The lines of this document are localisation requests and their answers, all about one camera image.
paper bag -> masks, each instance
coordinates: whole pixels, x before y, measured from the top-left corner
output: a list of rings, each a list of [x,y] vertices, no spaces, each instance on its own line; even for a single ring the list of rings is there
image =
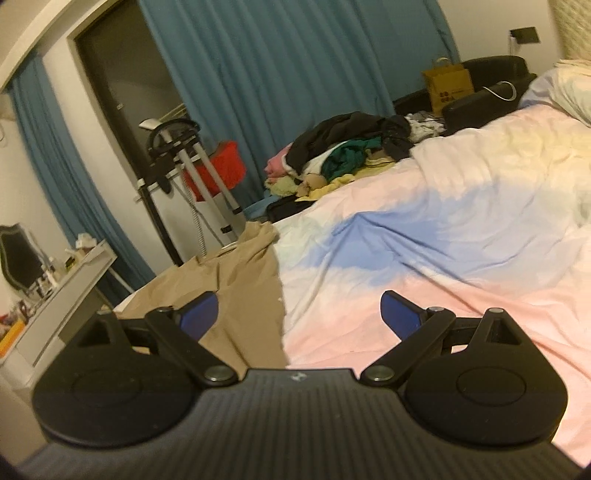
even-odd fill
[[[433,114],[441,115],[448,103],[474,93],[470,72],[463,65],[444,65],[423,72],[427,91],[431,97]]]

tufted headboard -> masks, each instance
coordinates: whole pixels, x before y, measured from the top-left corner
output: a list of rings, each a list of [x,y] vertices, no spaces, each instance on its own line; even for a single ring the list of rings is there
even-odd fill
[[[568,59],[591,60],[590,0],[550,0]]]

blue curtain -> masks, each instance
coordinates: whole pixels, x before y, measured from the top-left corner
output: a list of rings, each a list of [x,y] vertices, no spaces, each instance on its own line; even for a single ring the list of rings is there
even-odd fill
[[[72,141],[41,59],[23,62],[8,92],[33,169],[66,238],[74,244],[79,233],[106,239],[118,256],[113,268],[133,288],[141,288],[154,273],[115,220]],[[113,304],[128,293],[110,277],[99,284]]]
[[[392,115],[421,70],[457,58],[436,0],[139,0],[204,140],[237,140],[243,206],[268,158],[340,113]]]

green garment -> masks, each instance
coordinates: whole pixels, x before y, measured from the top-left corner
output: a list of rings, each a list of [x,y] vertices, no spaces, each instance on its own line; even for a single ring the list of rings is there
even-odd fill
[[[348,173],[363,167],[367,154],[365,150],[382,148],[382,138],[369,140],[349,140],[336,148],[322,164],[320,174],[330,183]]]
[[[294,179],[289,175],[278,178],[275,183],[266,180],[265,187],[267,187],[273,195],[277,195],[278,197],[288,197],[297,192],[297,185],[294,182]]]

drawer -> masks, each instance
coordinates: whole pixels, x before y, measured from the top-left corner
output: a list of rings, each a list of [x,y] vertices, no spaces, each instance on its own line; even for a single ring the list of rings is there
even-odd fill
[[[31,365],[36,364],[53,336],[70,319],[115,260],[110,249],[96,253],[92,260],[83,262],[49,299],[19,340],[16,348]]]

